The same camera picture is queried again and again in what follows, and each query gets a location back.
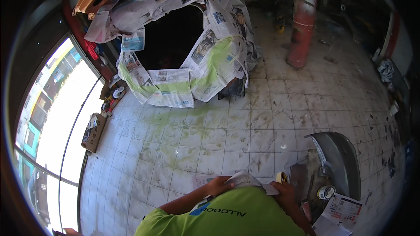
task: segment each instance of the masking tape roll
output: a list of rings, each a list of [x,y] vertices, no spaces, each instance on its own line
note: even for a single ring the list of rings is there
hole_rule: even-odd
[[[284,173],[283,171],[277,173],[276,181],[279,182],[279,183],[283,183],[283,182],[287,183],[286,173]]]

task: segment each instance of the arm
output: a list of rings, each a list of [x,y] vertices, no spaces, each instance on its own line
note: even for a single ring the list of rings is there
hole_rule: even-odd
[[[234,183],[225,184],[230,177],[231,176],[217,176],[206,185],[197,188],[195,191],[192,191],[181,198],[168,202],[159,208],[168,214],[179,215],[187,213],[207,195],[217,196],[234,188]]]
[[[315,236],[315,232],[313,231],[311,224],[294,201],[294,187],[288,183],[281,184],[275,181],[272,181],[270,184],[280,192],[279,195],[273,196],[277,204],[288,216],[290,216],[298,227],[302,228],[305,233]]]

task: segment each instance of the car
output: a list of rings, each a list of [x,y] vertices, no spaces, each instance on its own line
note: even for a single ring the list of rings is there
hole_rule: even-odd
[[[47,176],[47,173],[35,168],[28,181],[28,192],[33,211],[39,215],[45,226],[48,227],[50,215],[47,202]]]

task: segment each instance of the glass window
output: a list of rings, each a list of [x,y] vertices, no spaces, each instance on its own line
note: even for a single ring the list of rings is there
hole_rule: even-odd
[[[32,130],[28,129],[28,135],[27,135],[27,139],[25,143],[28,144],[30,147],[32,147],[32,145],[34,144],[34,139],[35,139],[35,133],[32,132]]]
[[[27,97],[26,97],[26,100],[25,100],[25,104],[24,104],[24,108],[27,108],[28,107],[28,104],[29,104],[29,101],[31,100],[31,96],[30,95],[28,95]]]
[[[21,149],[16,154],[19,178],[29,205],[42,224],[56,231],[62,231],[61,224],[78,228],[78,182],[86,152],[81,140],[90,115],[100,112],[103,103],[99,99],[103,83],[77,49],[66,38],[48,58],[25,100],[15,140]],[[45,174],[29,160],[51,172]]]

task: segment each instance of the red cloth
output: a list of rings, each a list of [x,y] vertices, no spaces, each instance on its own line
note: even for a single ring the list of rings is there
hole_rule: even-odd
[[[87,52],[89,52],[89,54],[92,56],[93,60],[99,59],[98,54],[96,54],[96,52],[95,52],[96,43],[95,42],[90,42],[90,41],[87,41],[86,39],[84,39],[84,44],[87,47]]]

